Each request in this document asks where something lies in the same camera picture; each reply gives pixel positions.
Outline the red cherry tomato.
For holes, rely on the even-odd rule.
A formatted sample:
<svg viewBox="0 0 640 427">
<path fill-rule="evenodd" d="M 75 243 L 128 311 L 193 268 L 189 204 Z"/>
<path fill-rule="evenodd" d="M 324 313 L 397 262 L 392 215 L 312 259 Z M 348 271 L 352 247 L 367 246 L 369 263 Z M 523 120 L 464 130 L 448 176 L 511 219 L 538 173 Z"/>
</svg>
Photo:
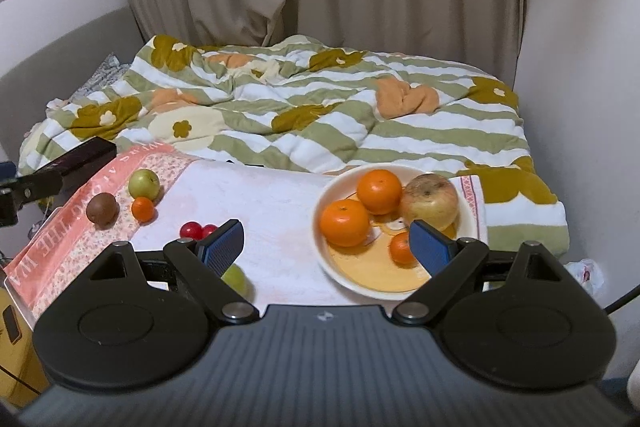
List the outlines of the red cherry tomato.
<svg viewBox="0 0 640 427">
<path fill-rule="evenodd" d="M 202 228 L 202 239 L 213 234 L 218 229 L 217 225 L 204 225 Z"/>
<path fill-rule="evenodd" d="M 203 238 L 203 227 L 196 221 L 186 222 L 179 231 L 180 239 L 200 241 Z"/>
</svg>

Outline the yellow cardboard box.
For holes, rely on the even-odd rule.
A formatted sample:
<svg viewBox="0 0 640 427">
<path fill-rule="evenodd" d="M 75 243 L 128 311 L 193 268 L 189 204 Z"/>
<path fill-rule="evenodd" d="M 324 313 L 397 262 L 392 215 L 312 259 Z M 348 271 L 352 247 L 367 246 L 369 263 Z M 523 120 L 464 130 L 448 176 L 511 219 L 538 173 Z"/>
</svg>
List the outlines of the yellow cardboard box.
<svg viewBox="0 0 640 427">
<path fill-rule="evenodd" d="M 1 288 L 0 355 L 2 399 L 24 407 L 49 387 L 32 345 L 32 330 L 4 288 Z"/>
</svg>

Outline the small orange mandarin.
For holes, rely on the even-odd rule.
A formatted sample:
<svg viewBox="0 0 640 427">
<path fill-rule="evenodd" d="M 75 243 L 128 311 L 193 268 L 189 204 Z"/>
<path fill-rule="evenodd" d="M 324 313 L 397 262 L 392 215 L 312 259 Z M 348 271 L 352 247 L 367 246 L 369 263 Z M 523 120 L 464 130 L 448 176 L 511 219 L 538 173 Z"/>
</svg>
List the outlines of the small orange mandarin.
<svg viewBox="0 0 640 427">
<path fill-rule="evenodd" d="M 155 217 L 154 202 L 145 196 L 136 197 L 131 203 L 130 211 L 139 223 L 150 222 Z"/>
</svg>

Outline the small green apple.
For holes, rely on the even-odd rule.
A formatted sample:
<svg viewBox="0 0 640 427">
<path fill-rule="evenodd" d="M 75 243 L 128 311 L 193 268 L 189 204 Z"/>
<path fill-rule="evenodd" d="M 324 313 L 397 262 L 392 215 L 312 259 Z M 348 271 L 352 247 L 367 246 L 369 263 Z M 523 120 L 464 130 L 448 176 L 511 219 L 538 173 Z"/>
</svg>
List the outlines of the small green apple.
<svg viewBox="0 0 640 427">
<path fill-rule="evenodd" d="M 245 298 L 247 296 L 247 278 L 239 265 L 236 265 L 235 263 L 230 265 L 227 271 L 222 274 L 221 280 L 223 280 L 224 283 L 231 287 L 241 297 Z"/>
</svg>

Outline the small orange in bowl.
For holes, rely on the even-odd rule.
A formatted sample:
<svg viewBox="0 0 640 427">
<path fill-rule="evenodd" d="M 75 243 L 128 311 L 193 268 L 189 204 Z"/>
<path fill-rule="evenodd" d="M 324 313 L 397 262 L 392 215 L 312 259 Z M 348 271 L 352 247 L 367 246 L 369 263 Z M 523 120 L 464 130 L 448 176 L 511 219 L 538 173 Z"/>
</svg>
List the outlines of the small orange in bowl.
<svg viewBox="0 0 640 427">
<path fill-rule="evenodd" d="M 416 265 L 416 257 L 413 256 L 410 249 L 408 232 L 401 232 L 392 238 L 390 245 L 388 245 L 388 253 L 395 265 L 399 265 L 401 268 L 410 268 Z"/>
</svg>

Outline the grey patterned pillow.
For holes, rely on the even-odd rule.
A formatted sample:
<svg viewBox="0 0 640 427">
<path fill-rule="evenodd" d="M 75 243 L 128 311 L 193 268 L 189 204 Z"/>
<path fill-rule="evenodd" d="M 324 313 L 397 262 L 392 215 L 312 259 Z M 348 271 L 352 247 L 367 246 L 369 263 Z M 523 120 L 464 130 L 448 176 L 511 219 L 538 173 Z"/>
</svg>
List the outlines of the grey patterned pillow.
<svg viewBox="0 0 640 427">
<path fill-rule="evenodd" d="M 128 72 L 130 65 L 119 61 L 114 53 L 110 53 L 91 75 L 91 77 L 70 96 L 71 100 L 87 98 L 94 92 L 111 86 L 114 82 L 121 80 Z"/>
</svg>

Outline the large orange mandarin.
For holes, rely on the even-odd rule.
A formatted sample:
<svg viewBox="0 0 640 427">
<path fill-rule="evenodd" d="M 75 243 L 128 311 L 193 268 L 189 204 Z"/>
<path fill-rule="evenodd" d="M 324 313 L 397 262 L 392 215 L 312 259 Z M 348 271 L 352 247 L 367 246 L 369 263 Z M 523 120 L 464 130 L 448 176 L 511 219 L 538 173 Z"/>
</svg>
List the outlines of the large orange mandarin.
<svg viewBox="0 0 640 427">
<path fill-rule="evenodd" d="M 403 189 L 395 173 L 374 169 L 367 171 L 359 179 L 356 195 L 372 215 L 384 216 L 398 208 Z"/>
</svg>

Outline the pink floral table cloth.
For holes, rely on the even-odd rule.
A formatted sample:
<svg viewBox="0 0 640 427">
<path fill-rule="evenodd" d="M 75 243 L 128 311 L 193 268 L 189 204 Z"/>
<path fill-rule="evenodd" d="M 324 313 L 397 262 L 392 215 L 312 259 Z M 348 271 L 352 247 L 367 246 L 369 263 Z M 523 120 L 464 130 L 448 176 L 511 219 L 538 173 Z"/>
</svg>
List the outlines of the pink floral table cloth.
<svg viewBox="0 0 640 427">
<path fill-rule="evenodd" d="M 139 223 L 131 214 L 128 182 L 138 169 L 160 179 L 155 217 Z M 136 146 L 117 156 L 55 210 L 32 241 L 6 268 L 17 303 L 33 320 L 73 282 L 103 248 L 128 241 L 137 251 L 155 251 L 178 239 L 188 221 L 223 225 L 239 220 L 244 248 L 236 262 L 250 282 L 250 300 L 270 303 L 349 305 L 382 303 L 337 284 L 320 267 L 311 244 L 311 211 L 336 176 L 246 167 L 198 159 L 168 145 Z M 88 202 L 111 193 L 119 205 L 107 228 L 86 217 Z"/>
</svg>

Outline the white plastic bag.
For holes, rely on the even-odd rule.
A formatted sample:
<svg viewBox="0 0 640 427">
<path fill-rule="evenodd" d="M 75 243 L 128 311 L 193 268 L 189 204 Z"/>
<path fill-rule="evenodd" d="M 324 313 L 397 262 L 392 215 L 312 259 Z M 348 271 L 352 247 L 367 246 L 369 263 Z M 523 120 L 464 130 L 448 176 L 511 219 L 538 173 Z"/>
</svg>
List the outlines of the white plastic bag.
<svg viewBox="0 0 640 427">
<path fill-rule="evenodd" d="M 604 286 L 604 275 L 592 259 L 567 262 L 564 268 L 591 297 L 596 297 Z"/>
</svg>

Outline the brownish old apple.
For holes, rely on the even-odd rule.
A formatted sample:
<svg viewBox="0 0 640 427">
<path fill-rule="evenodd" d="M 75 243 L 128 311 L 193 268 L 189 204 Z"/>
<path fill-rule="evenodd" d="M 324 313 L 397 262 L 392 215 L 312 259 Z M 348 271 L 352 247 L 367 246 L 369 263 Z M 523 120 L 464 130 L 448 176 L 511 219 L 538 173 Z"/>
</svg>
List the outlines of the brownish old apple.
<svg viewBox="0 0 640 427">
<path fill-rule="evenodd" d="M 416 176 L 405 187 L 399 203 L 399 214 L 405 225 L 422 220 L 438 231 L 444 231 L 458 217 L 459 196 L 448 179 L 436 173 Z"/>
</svg>

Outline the cream fruit bowl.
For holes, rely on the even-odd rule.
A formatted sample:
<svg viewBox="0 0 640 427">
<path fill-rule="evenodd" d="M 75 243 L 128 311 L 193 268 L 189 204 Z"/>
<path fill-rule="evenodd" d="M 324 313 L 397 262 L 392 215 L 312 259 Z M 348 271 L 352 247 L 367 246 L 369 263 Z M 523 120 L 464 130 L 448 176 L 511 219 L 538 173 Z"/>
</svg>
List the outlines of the cream fruit bowl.
<svg viewBox="0 0 640 427">
<path fill-rule="evenodd" d="M 375 165 L 359 166 L 336 176 L 320 193 L 311 211 L 311 244 L 320 267 L 337 284 L 361 296 L 380 300 L 401 300 L 426 283 L 431 275 L 422 265 L 403 268 L 388 252 L 392 237 L 402 231 L 402 221 L 394 216 L 375 217 L 361 246 L 340 248 L 326 241 L 320 231 L 324 208 L 340 199 L 354 199 L 362 176 Z M 452 239 L 488 239 L 485 202 L 478 176 L 456 176 L 450 180 L 459 197 L 458 217 L 445 234 Z"/>
</svg>

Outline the large green apple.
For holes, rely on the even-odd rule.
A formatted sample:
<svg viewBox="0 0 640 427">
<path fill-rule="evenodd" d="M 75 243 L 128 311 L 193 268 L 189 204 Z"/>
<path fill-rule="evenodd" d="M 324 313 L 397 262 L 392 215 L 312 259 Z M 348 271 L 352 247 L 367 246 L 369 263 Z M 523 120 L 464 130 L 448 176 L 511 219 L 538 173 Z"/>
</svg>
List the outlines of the large green apple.
<svg viewBox="0 0 640 427">
<path fill-rule="evenodd" d="M 160 195 L 160 179 L 150 169 L 138 169 L 129 178 L 128 192 L 133 198 L 145 197 L 155 200 Z"/>
</svg>

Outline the green striped floral duvet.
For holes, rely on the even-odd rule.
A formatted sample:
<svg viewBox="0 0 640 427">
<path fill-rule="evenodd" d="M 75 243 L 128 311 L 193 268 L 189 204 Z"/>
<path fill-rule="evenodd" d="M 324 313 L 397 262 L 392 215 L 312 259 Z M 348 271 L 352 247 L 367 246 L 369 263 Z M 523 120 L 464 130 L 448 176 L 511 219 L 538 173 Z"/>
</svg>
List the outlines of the green striped floral duvet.
<svg viewBox="0 0 640 427">
<path fill-rule="evenodd" d="M 258 48 L 157 35 L 119 80 L 50 107 L 25 136 L 18 169 L 31 173 L 95 136 L 119 150 L 163 142 L 288 171 L 392 162 L 477 176 L 492 248 L 533 239 L 562 255 L 570 246 L 564 206 L 535 171 L 518 97 L 470 65 L 306 36 Z"/>
</svg>

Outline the grey sofa headboard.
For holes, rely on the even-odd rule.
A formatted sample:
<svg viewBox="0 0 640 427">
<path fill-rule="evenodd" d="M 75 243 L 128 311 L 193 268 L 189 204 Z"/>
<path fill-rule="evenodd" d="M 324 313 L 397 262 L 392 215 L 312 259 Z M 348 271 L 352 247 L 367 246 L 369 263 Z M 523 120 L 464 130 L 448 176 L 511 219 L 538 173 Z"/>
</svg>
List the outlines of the grey sofa headboard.
<svg viewBox="0 0 640 427">
<path fill-rule="evenodd" d="M 24 134 L 44 106 L 84 84 L 108 54 L 129 63 L 143 46 L 134 14 L 122 8 L 72 30 L 1 77 L 1 147 L 17 160 Z"/>
</svg>

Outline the brown kiwi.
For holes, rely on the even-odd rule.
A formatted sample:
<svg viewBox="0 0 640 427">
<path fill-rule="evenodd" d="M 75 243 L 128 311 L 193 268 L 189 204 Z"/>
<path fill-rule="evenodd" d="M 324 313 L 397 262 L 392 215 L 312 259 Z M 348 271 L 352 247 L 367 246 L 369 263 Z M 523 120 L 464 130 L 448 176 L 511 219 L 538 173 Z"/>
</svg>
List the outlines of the brown kiwi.
<svg viewBox="0 0 640 427">
<path fill-rule="evenodd" d="M 109 227 L 118 217 L 119 205 L 111 193 L 100 193 L 93 196 L 86 207 L 86 217 L 96 227 Z"/>
</svg>

